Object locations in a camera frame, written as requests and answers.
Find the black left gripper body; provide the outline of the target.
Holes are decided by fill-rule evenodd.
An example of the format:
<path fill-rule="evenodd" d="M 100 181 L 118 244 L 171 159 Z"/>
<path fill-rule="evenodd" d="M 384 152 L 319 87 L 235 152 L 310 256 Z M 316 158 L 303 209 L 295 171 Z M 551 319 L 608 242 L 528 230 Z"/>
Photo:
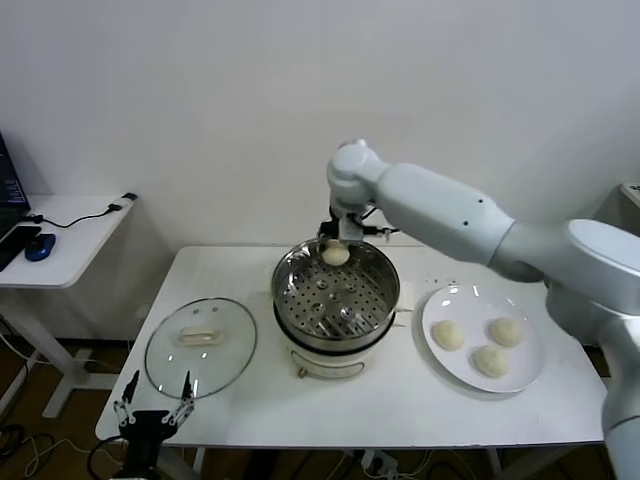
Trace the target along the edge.
<path fill-rule="evenodd" d="M 141 410 L 133 413 L 135 422 L 120 428 L 127 441 L 120 478 L 159 479 L 157 462 L 162 443 L 174 435 L 174 426 L 163 421 L 168 410 Z"/>

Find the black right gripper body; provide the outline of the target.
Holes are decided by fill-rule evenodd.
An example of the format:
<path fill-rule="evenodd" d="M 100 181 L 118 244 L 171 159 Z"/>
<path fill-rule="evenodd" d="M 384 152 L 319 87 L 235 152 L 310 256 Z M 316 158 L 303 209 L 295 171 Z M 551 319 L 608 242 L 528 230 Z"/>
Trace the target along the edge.
<path fill-rule="evenodd" d="M 375 207 L 370 204 L 348 205 L 332 199 L 329 212 L 330 216 L 338 221 L 345 219 L 354 224 L 362 224 L 375 212 Z"/>

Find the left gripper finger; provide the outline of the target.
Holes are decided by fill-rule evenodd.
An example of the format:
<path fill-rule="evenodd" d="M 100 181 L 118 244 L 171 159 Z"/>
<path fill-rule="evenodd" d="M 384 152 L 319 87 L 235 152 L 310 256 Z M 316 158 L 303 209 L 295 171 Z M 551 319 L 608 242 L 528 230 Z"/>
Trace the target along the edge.
<path fill-rule="evenodd" d="M 113 403 L 113 409 L 116 414 L 119 427 L 133 425 L 136 419 L 131 410 L 131 402 L 133 400 L 136 387 L 138 385 L 140 371 L 137 370 L 131 380 L 127 383 L 119 400 Z"/>
<path fill-rule="evenodd" d="M 191 382 L 191 372 L 188 371 L 178 406 L 167 415 L 167 423 L 171 426 L 181 426 L 193 413 L 195 400 Z"/>

